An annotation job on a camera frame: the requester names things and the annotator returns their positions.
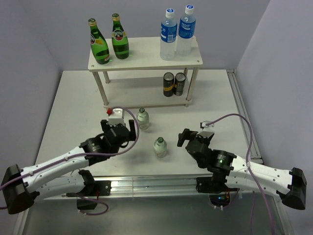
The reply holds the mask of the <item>clear glass bottle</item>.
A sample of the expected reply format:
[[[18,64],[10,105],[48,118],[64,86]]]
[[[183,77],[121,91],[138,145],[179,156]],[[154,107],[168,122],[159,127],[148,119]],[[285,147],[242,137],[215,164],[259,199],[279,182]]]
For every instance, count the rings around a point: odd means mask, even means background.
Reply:
[[[139,124],[139,128],[142,130],[146,130],[149,128],[149,114],[147,111],[145,111],[144,108],[140,108],[137,115],[136,119]]]
[[[164,158],[167,153],[167,142],[163,137],[158,137],[154,142],[154,152],[158,158]]]

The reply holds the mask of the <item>green glass bottle red label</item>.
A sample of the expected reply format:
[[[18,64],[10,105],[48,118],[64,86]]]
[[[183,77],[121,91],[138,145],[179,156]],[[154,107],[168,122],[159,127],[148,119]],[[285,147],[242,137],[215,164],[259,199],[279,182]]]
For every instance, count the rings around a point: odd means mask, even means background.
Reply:
[[[126,59],[129,56],[129,41],[120,22],[120,16],[117,13],[112,14],[112,46],[118,59]]]

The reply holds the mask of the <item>green glass bottle yellow label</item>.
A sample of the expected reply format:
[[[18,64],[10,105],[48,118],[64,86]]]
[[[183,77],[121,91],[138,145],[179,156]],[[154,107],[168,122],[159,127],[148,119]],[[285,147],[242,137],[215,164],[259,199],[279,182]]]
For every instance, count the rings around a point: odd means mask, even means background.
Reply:
[[[110,60],[110,52],[108,44],[100,32],[96,19],[88,20],[90,26],[90,47],[97,63],[107,64]]]

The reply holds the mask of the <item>blue label water bottle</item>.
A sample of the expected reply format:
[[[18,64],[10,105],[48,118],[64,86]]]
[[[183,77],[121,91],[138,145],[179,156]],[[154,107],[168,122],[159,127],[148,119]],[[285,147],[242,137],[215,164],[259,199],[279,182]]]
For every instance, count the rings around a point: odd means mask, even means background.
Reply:
[[[178,28],[178,41],[176,53],[179,56],[188,56],[191,52],[191,44],[196,26],[194,6],[189,4],[185,7],[184,15],[180,18]]]
[[[160,26],[160,57],[165,61],[173,60],[175,57],[177,21],[174,16],[174,9],[167,8]]]

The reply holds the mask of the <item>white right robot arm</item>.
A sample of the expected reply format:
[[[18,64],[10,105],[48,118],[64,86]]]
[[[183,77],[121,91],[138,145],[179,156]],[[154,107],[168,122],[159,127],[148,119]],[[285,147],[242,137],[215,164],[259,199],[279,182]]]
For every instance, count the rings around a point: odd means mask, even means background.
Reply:
[[[224,150],[209,148],[213,133],[184,129],[178,135],[177,146],[187,144],[186,151],[201,169],[212,173],[196,179],[199,193],[222,193],[236,189],[259,191],[281,199],[296,210],[306,208],[307,180],[303,170],[282,170],[247,162],[244,158]]]

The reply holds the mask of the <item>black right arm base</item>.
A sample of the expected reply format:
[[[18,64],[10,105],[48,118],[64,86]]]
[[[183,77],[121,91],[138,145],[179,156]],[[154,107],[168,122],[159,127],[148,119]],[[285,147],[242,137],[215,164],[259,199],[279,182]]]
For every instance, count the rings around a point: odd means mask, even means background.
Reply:
[[[199,193],[212,194],[238,190],[238,188],[229,188],[224,183],[213,181],[213,177],[197,177],[196,183],[196,190]]]

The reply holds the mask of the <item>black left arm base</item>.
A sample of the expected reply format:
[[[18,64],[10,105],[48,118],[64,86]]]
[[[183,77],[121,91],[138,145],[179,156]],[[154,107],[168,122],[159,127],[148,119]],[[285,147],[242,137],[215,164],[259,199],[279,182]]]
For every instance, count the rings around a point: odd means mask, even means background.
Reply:
[[[111,192],[111,181],[101,180],[95,181],[92,186],[86,186],[81,192],[67,193],[66,197],[76,197],[76,207],[80,213],[86,215],[101,215],[109,210],[107,203],[100,200],[100,196],[109,196]],[[103,212],[91,213],[91,210],[96,209],[97,205],[105,206]]]

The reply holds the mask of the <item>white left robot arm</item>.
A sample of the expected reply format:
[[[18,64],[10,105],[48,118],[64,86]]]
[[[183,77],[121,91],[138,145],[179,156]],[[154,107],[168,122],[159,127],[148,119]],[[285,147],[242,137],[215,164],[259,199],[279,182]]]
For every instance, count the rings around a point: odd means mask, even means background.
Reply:
[[[0,189],[9,214],[18,214],[34,205],[36,199],[44,199],[63,193],[91,195],[95,180],[85,167],[104,162],[132,149],[139,137],[137,121],[109,125],[101,121],[103,132],[89,138],[71,151],[42,164],[20,168],[12,165],[6,169]]]

